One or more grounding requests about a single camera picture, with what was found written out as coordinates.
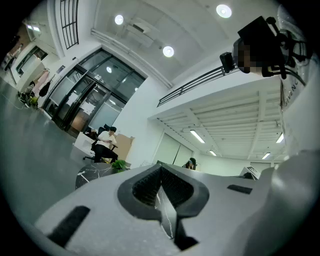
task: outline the white desk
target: white desk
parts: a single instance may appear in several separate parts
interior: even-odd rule
[[[86,153],[88,156],[93,157],[95,155],[95,152],[91,150],[91,145],[94,142],[95,141],[93,139],[84,135],[83,132],[80,132],[78,137],[76,138],[74,146],[82,152]]]

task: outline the man sitting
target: man sitting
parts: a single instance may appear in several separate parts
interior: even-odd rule
[[[111,163],[118,160],[118,155],[111,150],[113,145],[117,143],[114,137],[116,130],[117,128],[112,126],[109,132],[105,130],[98,136],[96,145],[93,148],[95,163],[100,163],[101,157],[111,158]]]

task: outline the gray floor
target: gray floor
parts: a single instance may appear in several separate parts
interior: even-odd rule
[[[40,110],[27,109],[0,78],[0,186],[12,211],[34,223],[75,190],[78,171],[91,160],[75,139]]]

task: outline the metal railing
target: metal railing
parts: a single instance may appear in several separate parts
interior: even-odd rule
[[[65,47],[68,50],[79,44],[78,38],[78,1],[61,0],[60,19]]]
[[[196,79],[193,79],[192,81],[187,82],[186,84],[182,85],[178,89],[170,92],[168,95],[161,98],[159,100],[157,107],[175,99],[176,97],[179,97],[182,94],[185,94],[186,92],[189,92],[190,90],[194,89],[197,86],[206,84],[208,82],[211,82],[213,80],[216,80],[218,78],[224,77],[226,75],[229,75],[229,74],[237,72],[237,71],[239,71],[239,69],[235,68],[231,72],[226,73],[223,66],[217,67],[217,68],[215,68],[215,69],[213,69],[203,75],[198,76]]]

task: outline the green plant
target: green plant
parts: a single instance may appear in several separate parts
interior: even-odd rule
[[[124,171],[126,168],[126,161],[124,160],[116,160],[111,164],[112,168],[118,169],[119,171]]]

